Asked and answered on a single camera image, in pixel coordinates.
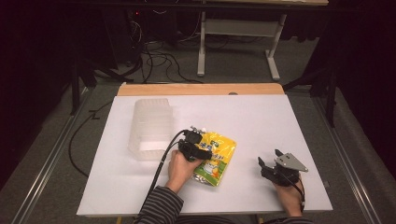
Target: white table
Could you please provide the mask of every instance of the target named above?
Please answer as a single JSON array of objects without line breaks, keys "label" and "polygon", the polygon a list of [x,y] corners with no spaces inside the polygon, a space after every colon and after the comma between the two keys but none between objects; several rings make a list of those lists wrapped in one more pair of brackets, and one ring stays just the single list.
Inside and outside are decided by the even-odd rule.
[{"label": "white table", "polygon": [[[190,86],[192,92],[200,88],[200,85]],[[213,89],[218,85],[201,86],[211,86]],[[166,88],[178,89],[177,85],[166,85]],[[309,169],[308,173],[302,173],[306,192],[305,211],[332,210],[287,95],[120,95],[115,97],[111,107],[78,215],[119,217],[139,212],[158,162],[136,161],[128,150],[134,102],[163,97],[174,109],[174,133],[194,125],[221,133],[237,143],[218,187],[194,180],[184,186],[179,193],[185,201],[182,214],[282,211],[272,183],[261,177],[257,160],[260,156],[267,165],[275,165],[275,148],[292,153]],[[163,185],[166,179],[167,163],[157,184]]]}]

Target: hand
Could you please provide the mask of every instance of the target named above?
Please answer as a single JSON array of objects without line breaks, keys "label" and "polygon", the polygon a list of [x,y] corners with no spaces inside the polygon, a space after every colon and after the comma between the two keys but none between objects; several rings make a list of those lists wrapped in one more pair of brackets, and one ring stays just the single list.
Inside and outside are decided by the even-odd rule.
[{"label": "hand", "polygon": [[[302,217],[303,213],[301,212],[301,194],[295,189],[293,186],[282,187],[275,183],[273,183],[276,191],[277,197],[282,203],[283,208],[289,217]],[[301,180],[296,183],[296,186],[302,191],[304,189]]]},{"label": "hand", "polygon": [[168,167],[169,180],[165,186],[174,193],[178,193],[201,162],[202,160],[187,161],[179,150],[172,151],[172,159],[169,161]]}]

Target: gray carpet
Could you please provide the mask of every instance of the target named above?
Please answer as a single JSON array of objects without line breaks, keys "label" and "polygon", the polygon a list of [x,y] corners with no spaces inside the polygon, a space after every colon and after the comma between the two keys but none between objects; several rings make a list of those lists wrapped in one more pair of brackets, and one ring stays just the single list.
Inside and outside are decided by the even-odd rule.
[{"label": "gray carpet", "polygon": [[[189,79],[198,79],[205,83],[220,82],[272,82],[269,69],[263,57],[263,46],[270,43],[267,39],[252,43],[237,43],[226,45],[222,49],[208,49],[206,52],[206,75],[196,76],[196,62],[198,57],[197,46],[178,45],[177,49],[163,46],[158,51],[175,55],[180,65],[180,74]],[[211,48],[221,46],[220,41],[212,41]],[[276,51],[276,64],[281,76],[280,83],[288,83],[299,77],[309,60],[316,41],[298,43],[295,39],[281,41]],[[156,49],[161,45],[150,45]],[[148,56],[144,55],[143,74],[149,73],[146,64]],[[163,58],[156,58],[149,81],[169,82],[170,78],[181,80],[177,74],[175,62],[167,70],[166,64],[161,64]],[[126,67],[120,66],[120,72]],[[132,75],[135,81],[143,80],[141,71]],[[78,115],[73,131],[91,113],[112,100],[116,95],[120,83],[113,80],[98,78],[98,86],[91,90],[87,104]],[[304,138],[311,150],[314,161],[326,190],[332,202],[333,211],[325,213],[305,213],[316,223],[369,223],[356,199],[355,191],[343,168],[337,151],[337,145],[331,136],[326,122],[321,117],[315,100],[312,99],[307,87],[295,88],[287,92],[290,103],[301,126]],[[45,163],[62,128],[70,118],[71,91],[64,95],[61,103],[54,108],[51,115],[43,124],[43,128],[31,149],[18,166],[12,177],[0,192],[0,223],[10,223],[17,214],[30,187]],[[334,110],[335,130],[347,150],[353,168],[367,190],[375,211],[382,223],[392,223],[396,216],[395,180],[386,170],[382,161],[375,154],[370,143],[362,132],[359,123],[348,110],[342,94],[337,92],[337,105]],[[106,116],[110,106],[97,113],[99,119],[90,119],[76,135],[73,145],[73,158],[84,172],[89,172],[99,144],[102,131],[106,124]],[[56,163],[46,187],[36,201],[35,207],[28,216],[26,223],[116,223],[114,217],[87,218],[78,217],[76,212],[87,178],[76,171],[67,155],[67,147],[71,138],[67,136],[63,145],[63,154]],[[265,220],[273,217],[283,217],[284,214],[260,214]],[[242,223],[248,222],[251,217],[242,218]],[[131,219],[126,217],[122,223]]]}]

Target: clear plastic box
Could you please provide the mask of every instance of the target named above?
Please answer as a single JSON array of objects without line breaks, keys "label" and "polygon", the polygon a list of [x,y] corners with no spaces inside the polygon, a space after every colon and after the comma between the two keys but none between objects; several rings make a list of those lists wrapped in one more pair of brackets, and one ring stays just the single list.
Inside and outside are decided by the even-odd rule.
[{"label": "clear plastic box", "polygon": [[159,161],[172,140],[173,109],[166,98],[134,104],[129,150],[139,161]]}]

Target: yellow snack bag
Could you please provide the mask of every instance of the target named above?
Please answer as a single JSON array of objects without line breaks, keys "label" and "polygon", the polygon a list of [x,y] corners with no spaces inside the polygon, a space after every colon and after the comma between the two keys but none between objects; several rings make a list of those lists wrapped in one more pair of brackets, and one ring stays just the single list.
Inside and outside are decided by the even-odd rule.
[{"label": "yellow snack bag", "polygon": [[218,133],[203,133],[197,144],[201,150],[212,151],[212,159],[201,163],[194,170],[193,178],[203,184],[217,186],[230,163],[236,143],[234,140]]}]

